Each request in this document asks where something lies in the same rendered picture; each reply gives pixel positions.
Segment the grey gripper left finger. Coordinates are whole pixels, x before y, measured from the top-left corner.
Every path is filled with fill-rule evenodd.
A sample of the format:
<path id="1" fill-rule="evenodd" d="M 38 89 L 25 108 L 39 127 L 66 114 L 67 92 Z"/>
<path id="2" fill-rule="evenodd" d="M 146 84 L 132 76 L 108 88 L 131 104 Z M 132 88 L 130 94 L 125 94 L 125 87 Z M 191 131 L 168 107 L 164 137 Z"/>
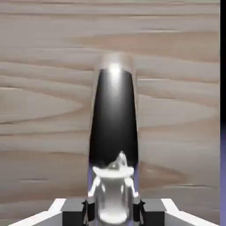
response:
<path id="1" fill-rule="evenodd" d="M 95 201 L 90 198 L 55 199 L 47 211 L 8 226 L 95 226 Z"/>

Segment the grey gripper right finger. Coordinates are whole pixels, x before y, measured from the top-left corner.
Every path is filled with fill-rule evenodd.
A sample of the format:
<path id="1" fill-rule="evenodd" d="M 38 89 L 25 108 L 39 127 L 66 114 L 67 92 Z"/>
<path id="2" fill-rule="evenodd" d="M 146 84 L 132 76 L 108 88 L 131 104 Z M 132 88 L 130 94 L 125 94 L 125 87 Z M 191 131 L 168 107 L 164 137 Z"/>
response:
<path id="1" fill-rule="evenodd" d="M 143 199 L 133 205 L 134 226 L 219 226 L 184 211 L 171 199 Z"/>

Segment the light wood cabinet door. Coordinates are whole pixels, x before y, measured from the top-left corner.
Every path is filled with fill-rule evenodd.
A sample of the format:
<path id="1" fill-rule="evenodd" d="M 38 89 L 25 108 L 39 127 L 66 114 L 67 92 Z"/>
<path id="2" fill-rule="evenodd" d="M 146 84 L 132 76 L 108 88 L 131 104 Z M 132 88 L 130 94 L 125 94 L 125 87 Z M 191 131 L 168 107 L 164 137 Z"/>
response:
<path id="1" fill-rule="evenodd" d="M 0 226 L 85 193 L 99 57 L 133 57 L 140 190 L 219 224 L 221 0 L 0 0 Z"/>

